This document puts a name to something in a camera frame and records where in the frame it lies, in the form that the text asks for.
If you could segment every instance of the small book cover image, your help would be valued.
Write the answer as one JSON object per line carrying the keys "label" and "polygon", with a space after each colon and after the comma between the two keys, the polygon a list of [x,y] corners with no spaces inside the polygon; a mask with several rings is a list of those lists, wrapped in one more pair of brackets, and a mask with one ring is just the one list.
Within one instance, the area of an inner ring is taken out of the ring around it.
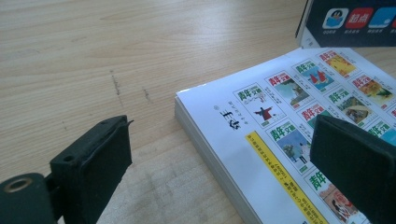
{"label": "small book cover image", "polygon": [[327,97],[349,120],[359,127],[363,127],[376,117],[369,106],[343,88],[334,91]]}
{"label": "small book cover image", "polygon": [[341,223],[362,223],[367,219],[320,170],[314,169],[305,178],[305,182],[326,203]]}
{"label": "small book cover image", "polygon": [[396,130],[382,119],[378,120],[371,127],[369,127],[367,132],[381,138],[391,145],[396,146]]}
{"label": "small book cover image", "polygon": [[277,143],[280,150],[289,159],[289,162],[301,174],[311,167],[309,152],[311,143],[291,121],[286,121],[269,130],[268,135]]}
{"label": "small book cover image", "polygon": [[396,103],[396,98],[391,91],[366,75],[352,80],[352,85],[383,110]]}
{"label": "small book cover image", "polygon": [[312,60],[307,60],[293,66],[305,80],[309,81],[318,91],[324,92],[336,85],[334,79],[327,74],[323,67],[319,67]]}
{"label": "small book cover image", "polygon": [[344,78],[352,77],[360,71],[352,62],[332,49],[320,53],[318,57]]}
{"label": "small book cover image", "polygon": [[315,121],[317,120],[318,115],[332,117],[332,114],[319,103],[311,105],[308,108],[300,111],[299,115],[313,129],[315,128]]}
{"label": "small book cover image", "polygon": [[286,117],[286,114],[257,83],[233,94],[262,128]]}
{"label": "small book cover image", "polygon": [[266,79],[293,109],[306,105],[313,98],[286,72]]}

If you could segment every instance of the table surface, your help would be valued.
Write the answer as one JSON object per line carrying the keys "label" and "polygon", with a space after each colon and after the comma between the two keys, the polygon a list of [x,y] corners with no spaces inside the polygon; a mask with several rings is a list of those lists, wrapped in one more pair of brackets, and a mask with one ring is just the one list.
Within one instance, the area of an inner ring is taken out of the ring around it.
{"label": "table surface", "polygon": [[[133,165],[98,223],[242,223],[174,115],[177,91],[298,48],[297,0],[0,2],[0,180],[125,114]],[[396,77],[396,50],[356,49]]]}

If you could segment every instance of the yellow label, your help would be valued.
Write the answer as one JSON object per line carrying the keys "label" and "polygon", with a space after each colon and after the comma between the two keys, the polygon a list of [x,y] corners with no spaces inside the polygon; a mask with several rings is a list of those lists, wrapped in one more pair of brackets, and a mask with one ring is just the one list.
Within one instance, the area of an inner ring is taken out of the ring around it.
{"label": "yellow label", "polygon": [[319,210],[312,204],[300,186],[294,181],[286,168],[277,159],[270,148],[265,145],[262,139],[256,132],[250,133],[246,136],[247,141],[252,145],[254,150],[259,154],[262,161],[277,179],[283,189],[293,199],[297,207],[307,218],[310,223],[328,223]]}

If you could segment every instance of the scratch mark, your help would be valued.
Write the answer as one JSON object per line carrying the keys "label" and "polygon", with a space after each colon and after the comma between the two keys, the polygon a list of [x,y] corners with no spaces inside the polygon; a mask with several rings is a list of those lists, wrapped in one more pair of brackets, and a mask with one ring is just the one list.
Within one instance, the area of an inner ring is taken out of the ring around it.
{"label": "scratch mark", "polygon": [[146,90],[145,88],[143,88],[143,92],[145,93],[146,99],[147,99],[150,103],[152,103],[151,99],[149,98],[149,91]]}
{"label": "scratch mark", "polygon": [[62,121],[62,124],[64,125],[64,130],[67,131],[67,127],[66,127],[66,125],[64,124],[64,121]]}
{"label": "scratch mark", "polygon": [[120,84],[119,84],[119,82],[116,80],[114,75],[111,75],[111,78],[113,79],[114,88],[116,88],[116,94],[120,95]]}
{"label": "scratch mark", "polygon": [[111,78],[113,79],[114,88],[116,89],[116,94],[117,94],[117,96],[119,97],[121,107],[124,107],[124,106],[123,106],[123,103],[122,103],[122,100],[121,100],[121,97],[120,97],[120,94],[121,94],[121,92],[120,92],[120,84],[119,84],[119,82],[116,80],[116,78],[114,77],[114,75],[111,75]]}
{"label": "scratch mark", "polygon": [[78,42],[78,41],[83,40],[83,39],[86,39],[86,38],[87,38],[87,36],[77,37],[77,38],[72,39],[71,42],[72,42],[72,43]]}

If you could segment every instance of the white book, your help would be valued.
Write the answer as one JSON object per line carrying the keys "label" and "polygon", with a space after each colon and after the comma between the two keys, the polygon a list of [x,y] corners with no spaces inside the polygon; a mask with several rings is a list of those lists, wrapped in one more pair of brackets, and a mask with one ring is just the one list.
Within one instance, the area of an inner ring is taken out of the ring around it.
{"label": "white book", "polygon": [[369,221],[309,160],[315,117],[396,146],[395,94],[352,49],[297,49],[178,92],[175,112],[246,223],[358,224]]}

